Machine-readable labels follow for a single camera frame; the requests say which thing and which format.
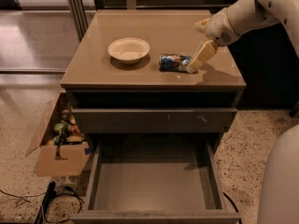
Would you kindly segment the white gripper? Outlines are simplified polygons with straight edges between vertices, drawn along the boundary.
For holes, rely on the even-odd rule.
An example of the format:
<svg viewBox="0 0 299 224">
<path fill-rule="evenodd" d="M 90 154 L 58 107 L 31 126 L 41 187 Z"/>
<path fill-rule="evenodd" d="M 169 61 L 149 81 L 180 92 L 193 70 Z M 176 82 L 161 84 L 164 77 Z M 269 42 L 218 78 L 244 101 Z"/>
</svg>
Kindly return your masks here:
<svg viewBox="0 0 299 224">
<path fill-rule="evenodd" d="M 190 74 L 197 72 L 203 64 L 212 59 L 217 54 L 218 46 L 227 47 L 240 37 L 229 21 L 227 8 L 214 14 L 211 19 L 198 21 L 194 29 L 206 33 L 206 37 L 210 40 L 203 43 L 191 57 L 186 67 L 186 71 Z"/>
</svg>

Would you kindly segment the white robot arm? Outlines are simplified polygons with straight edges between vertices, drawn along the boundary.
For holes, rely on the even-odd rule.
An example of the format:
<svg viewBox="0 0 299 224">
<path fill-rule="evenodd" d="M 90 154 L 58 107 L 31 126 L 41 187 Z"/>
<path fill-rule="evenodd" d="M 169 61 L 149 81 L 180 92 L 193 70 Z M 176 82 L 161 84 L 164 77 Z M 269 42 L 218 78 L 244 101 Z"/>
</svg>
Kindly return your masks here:
<svg viewBox="0 0 299 224">
<path fill-rule="evenodd" d="M 196 23 L 208 41 L 201 44 L 187 65 L 196 72 L 243 34 L 282 23 L 299 55 L 299 0 L 238 0 Z M 299 224 L 299 125 L 273 145 L 263 172 L 257 224 Z"/>
</svg>

